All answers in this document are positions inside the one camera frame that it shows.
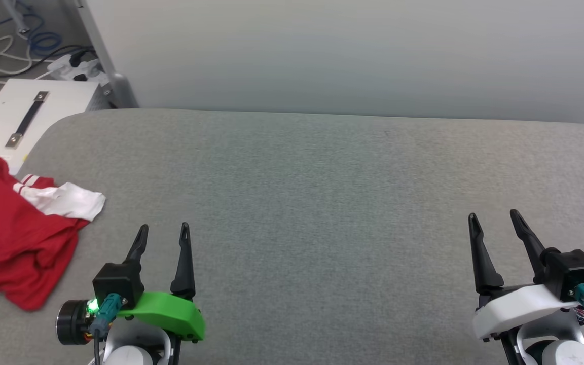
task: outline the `blue cable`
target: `blue cable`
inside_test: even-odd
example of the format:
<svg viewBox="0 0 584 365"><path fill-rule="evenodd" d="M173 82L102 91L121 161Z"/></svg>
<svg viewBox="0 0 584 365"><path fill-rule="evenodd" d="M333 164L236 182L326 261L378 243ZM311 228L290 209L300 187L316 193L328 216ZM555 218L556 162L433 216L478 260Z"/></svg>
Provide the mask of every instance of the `blue cable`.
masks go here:
<svg viewBox="0 0 584 365"><path fill-rule="evenodd" d="M35 11L33 11L32 7L26 5L24 2L20 0L17 1L19 5L26 8L28 11L26 14L23 14L24 18L35 18L40 21L39 25L35 28L32 28L26 37L28 37L28 46L30 46L30 52L39 57L47 56L52 49L56 49L62 44L62 37L55 32L40 32L40 28L44 27L44 18L39 16ZM12 18L4 19L0 21L0 25L4 23L8 23L12 21ZM53 56L62 56L67 55L69 52L62 52L56 53Z"/></svg>

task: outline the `red shirt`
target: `red shirt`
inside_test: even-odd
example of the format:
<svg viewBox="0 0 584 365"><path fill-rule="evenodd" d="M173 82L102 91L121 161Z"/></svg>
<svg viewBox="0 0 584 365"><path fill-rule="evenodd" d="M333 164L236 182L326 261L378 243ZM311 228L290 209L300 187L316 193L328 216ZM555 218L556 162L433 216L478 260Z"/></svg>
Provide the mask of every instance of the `red shirt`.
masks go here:
<svg viewBox="0 0 584 365"><path fill-rule="evenodd" d="M39 189L54 186L52 178L25 180ZM0 158L0 291L30 311L42 307L60 280L74 255L78 230L88 221L45 215L19 195L20 188Z"/></svg>

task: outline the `white sleeve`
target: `white sleeve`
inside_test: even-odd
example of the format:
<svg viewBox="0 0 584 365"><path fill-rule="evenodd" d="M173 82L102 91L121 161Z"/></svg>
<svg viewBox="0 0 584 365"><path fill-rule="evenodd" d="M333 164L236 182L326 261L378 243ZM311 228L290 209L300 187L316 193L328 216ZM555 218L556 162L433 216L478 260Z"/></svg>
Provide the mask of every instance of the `white sleeve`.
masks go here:
<svg viewBox="0 0 584 365"><path fill-rule="evenodd" d="M102 211L105 204L102 193L83 189L70 182L58 188L36 189L23 186L19 194L46 215L57 214L90 222Z"/></svg>

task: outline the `green bracket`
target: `green bracket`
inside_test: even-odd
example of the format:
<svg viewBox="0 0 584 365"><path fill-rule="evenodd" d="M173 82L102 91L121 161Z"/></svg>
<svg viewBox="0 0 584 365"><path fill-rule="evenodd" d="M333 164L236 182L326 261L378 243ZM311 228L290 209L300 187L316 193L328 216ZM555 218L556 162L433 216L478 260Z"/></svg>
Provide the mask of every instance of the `green bracket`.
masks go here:
<svg viewBox="0 0 584 365"><path fill-rule="evenodd" d="M183 341L204 340L204 318L192 301L160 291L146 291L134 309L121 310L117 317L134 316L149 325L181 335Z"/></svg>

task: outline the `gray table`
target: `gray table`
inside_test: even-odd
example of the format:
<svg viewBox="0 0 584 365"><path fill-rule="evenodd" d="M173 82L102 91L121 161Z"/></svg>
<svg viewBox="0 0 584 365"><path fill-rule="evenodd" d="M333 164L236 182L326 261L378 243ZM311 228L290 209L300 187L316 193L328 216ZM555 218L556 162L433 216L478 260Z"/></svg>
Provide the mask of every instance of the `gray table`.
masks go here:
<svg viewBox="0 0 584 365"><path fill-rule="evenodd" d="M206 340L182 363L504 365L472 335L466 217L507 284L532 277L509 210L545 245L584 250L584 125L119 110L57 123L20 175L104 192L42 310L0 295L0 363L85 365L53 330L150 225L147 289L167 290L192 227Z"/></svg>

